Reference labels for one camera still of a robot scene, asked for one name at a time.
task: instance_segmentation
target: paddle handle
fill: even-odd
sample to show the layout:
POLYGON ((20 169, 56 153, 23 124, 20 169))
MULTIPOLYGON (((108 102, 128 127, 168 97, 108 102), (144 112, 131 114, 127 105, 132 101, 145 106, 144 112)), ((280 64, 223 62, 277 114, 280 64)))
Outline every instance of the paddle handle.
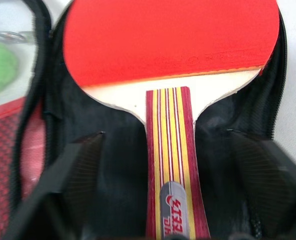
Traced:
POLYGON ((147 91, 149 190, 146 235, 208 238, 188 87, 147 91))

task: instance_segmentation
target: wooden handle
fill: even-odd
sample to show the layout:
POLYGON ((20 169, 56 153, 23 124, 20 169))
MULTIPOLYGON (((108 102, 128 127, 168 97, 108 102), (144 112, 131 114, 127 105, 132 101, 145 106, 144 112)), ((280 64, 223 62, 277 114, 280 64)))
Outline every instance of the wooden handle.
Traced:
POLYGON ((148 91, 146 105, 149 161, 146 235, 158 240, 169 234, 208 238, 189 88, 148 91))

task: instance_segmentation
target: yellow stripe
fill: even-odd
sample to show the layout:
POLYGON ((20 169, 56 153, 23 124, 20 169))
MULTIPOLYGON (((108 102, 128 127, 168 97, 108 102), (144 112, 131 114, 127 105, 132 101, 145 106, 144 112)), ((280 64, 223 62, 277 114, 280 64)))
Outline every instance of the yellow stripe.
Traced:
POLYGON ((159 167, 159 140, 158 140, 158 90, 153 91, 152 100, 153 122, 153 154, 154 154, 154 189, 155 189, 155 216, 156 239, 161 239, 160 226, 160 167, 159 167))
POLYGON ((174 90, 173 88, 169 89, 169 113, 170 113, 172 165, 173 165, 173 179, 175 182, 179 183, 180 175, 179 175, 179 164, 178 164, 176 120, 174 117, 173 90, 174 90))
POLYGON ((167 137, 167 116, 166 116, 166 96, 165 89, 161 89, 161 136, 162 136, 162 160, 163 160, 163 182, 170 181, 169 178, 169 156, 167 137))
POLYGON ((192 206, 192 194, 191 194, 191 184, 190 184, 190 173, 188 165, 188 149, 186 141, 186 129, 184 126, 184 114, 183 114, 183 104, 182 104, 182 95, 181 88, 177 87, 177 102, 178 102, 178 116, 179 116, 179 130, 180 130, 180 139, 181 139, 181 152, 182 152, 182 165, 184 172, 184 184, 187 194, 187 208, 188 208, 188 217, 190 224, 190 239, 196 238, 195 227, 194 227, 194 216, 193 216, 193 206, 192 206))

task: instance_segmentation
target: ping pong paddle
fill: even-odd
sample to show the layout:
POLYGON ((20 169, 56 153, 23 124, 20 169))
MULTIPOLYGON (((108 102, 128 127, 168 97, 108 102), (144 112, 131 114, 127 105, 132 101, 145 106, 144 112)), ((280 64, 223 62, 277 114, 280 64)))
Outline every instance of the ping pong paddle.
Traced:
POLYGON ((64 32, 68 71, 92 98, 146 127, 147 236, 209 237, 194 124, 257 76, 278 30, 275 0, 72 4, 64 32))

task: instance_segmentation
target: black case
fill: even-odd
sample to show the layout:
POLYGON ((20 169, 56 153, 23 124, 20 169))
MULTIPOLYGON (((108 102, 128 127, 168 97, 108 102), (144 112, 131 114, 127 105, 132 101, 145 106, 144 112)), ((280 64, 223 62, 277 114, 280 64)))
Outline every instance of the black case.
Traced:
MULTIPOLYGON (((24 1, 35 15, 38 57, 14 148, 11 207, 21 203, 20 151, 25 127, 36 105, 43 103, 46 158, 49 168, 66 144, 104 131, 96 197, 88 211, 83 237, 144 236, 147 212, 148 165, 144 126, 131 114, 108 108, 87 96, 74 83, 63 59, 67 12, 51 28, 41 0, 24 1)), ((213 238, 242 232, 265 237, 243 184, 231 132, 272 139, 285 83, 286 34, 280 15, 279 37, 262 74, 238 93, 209 106, 196 122, 196 152, 200 185, 213 238)))

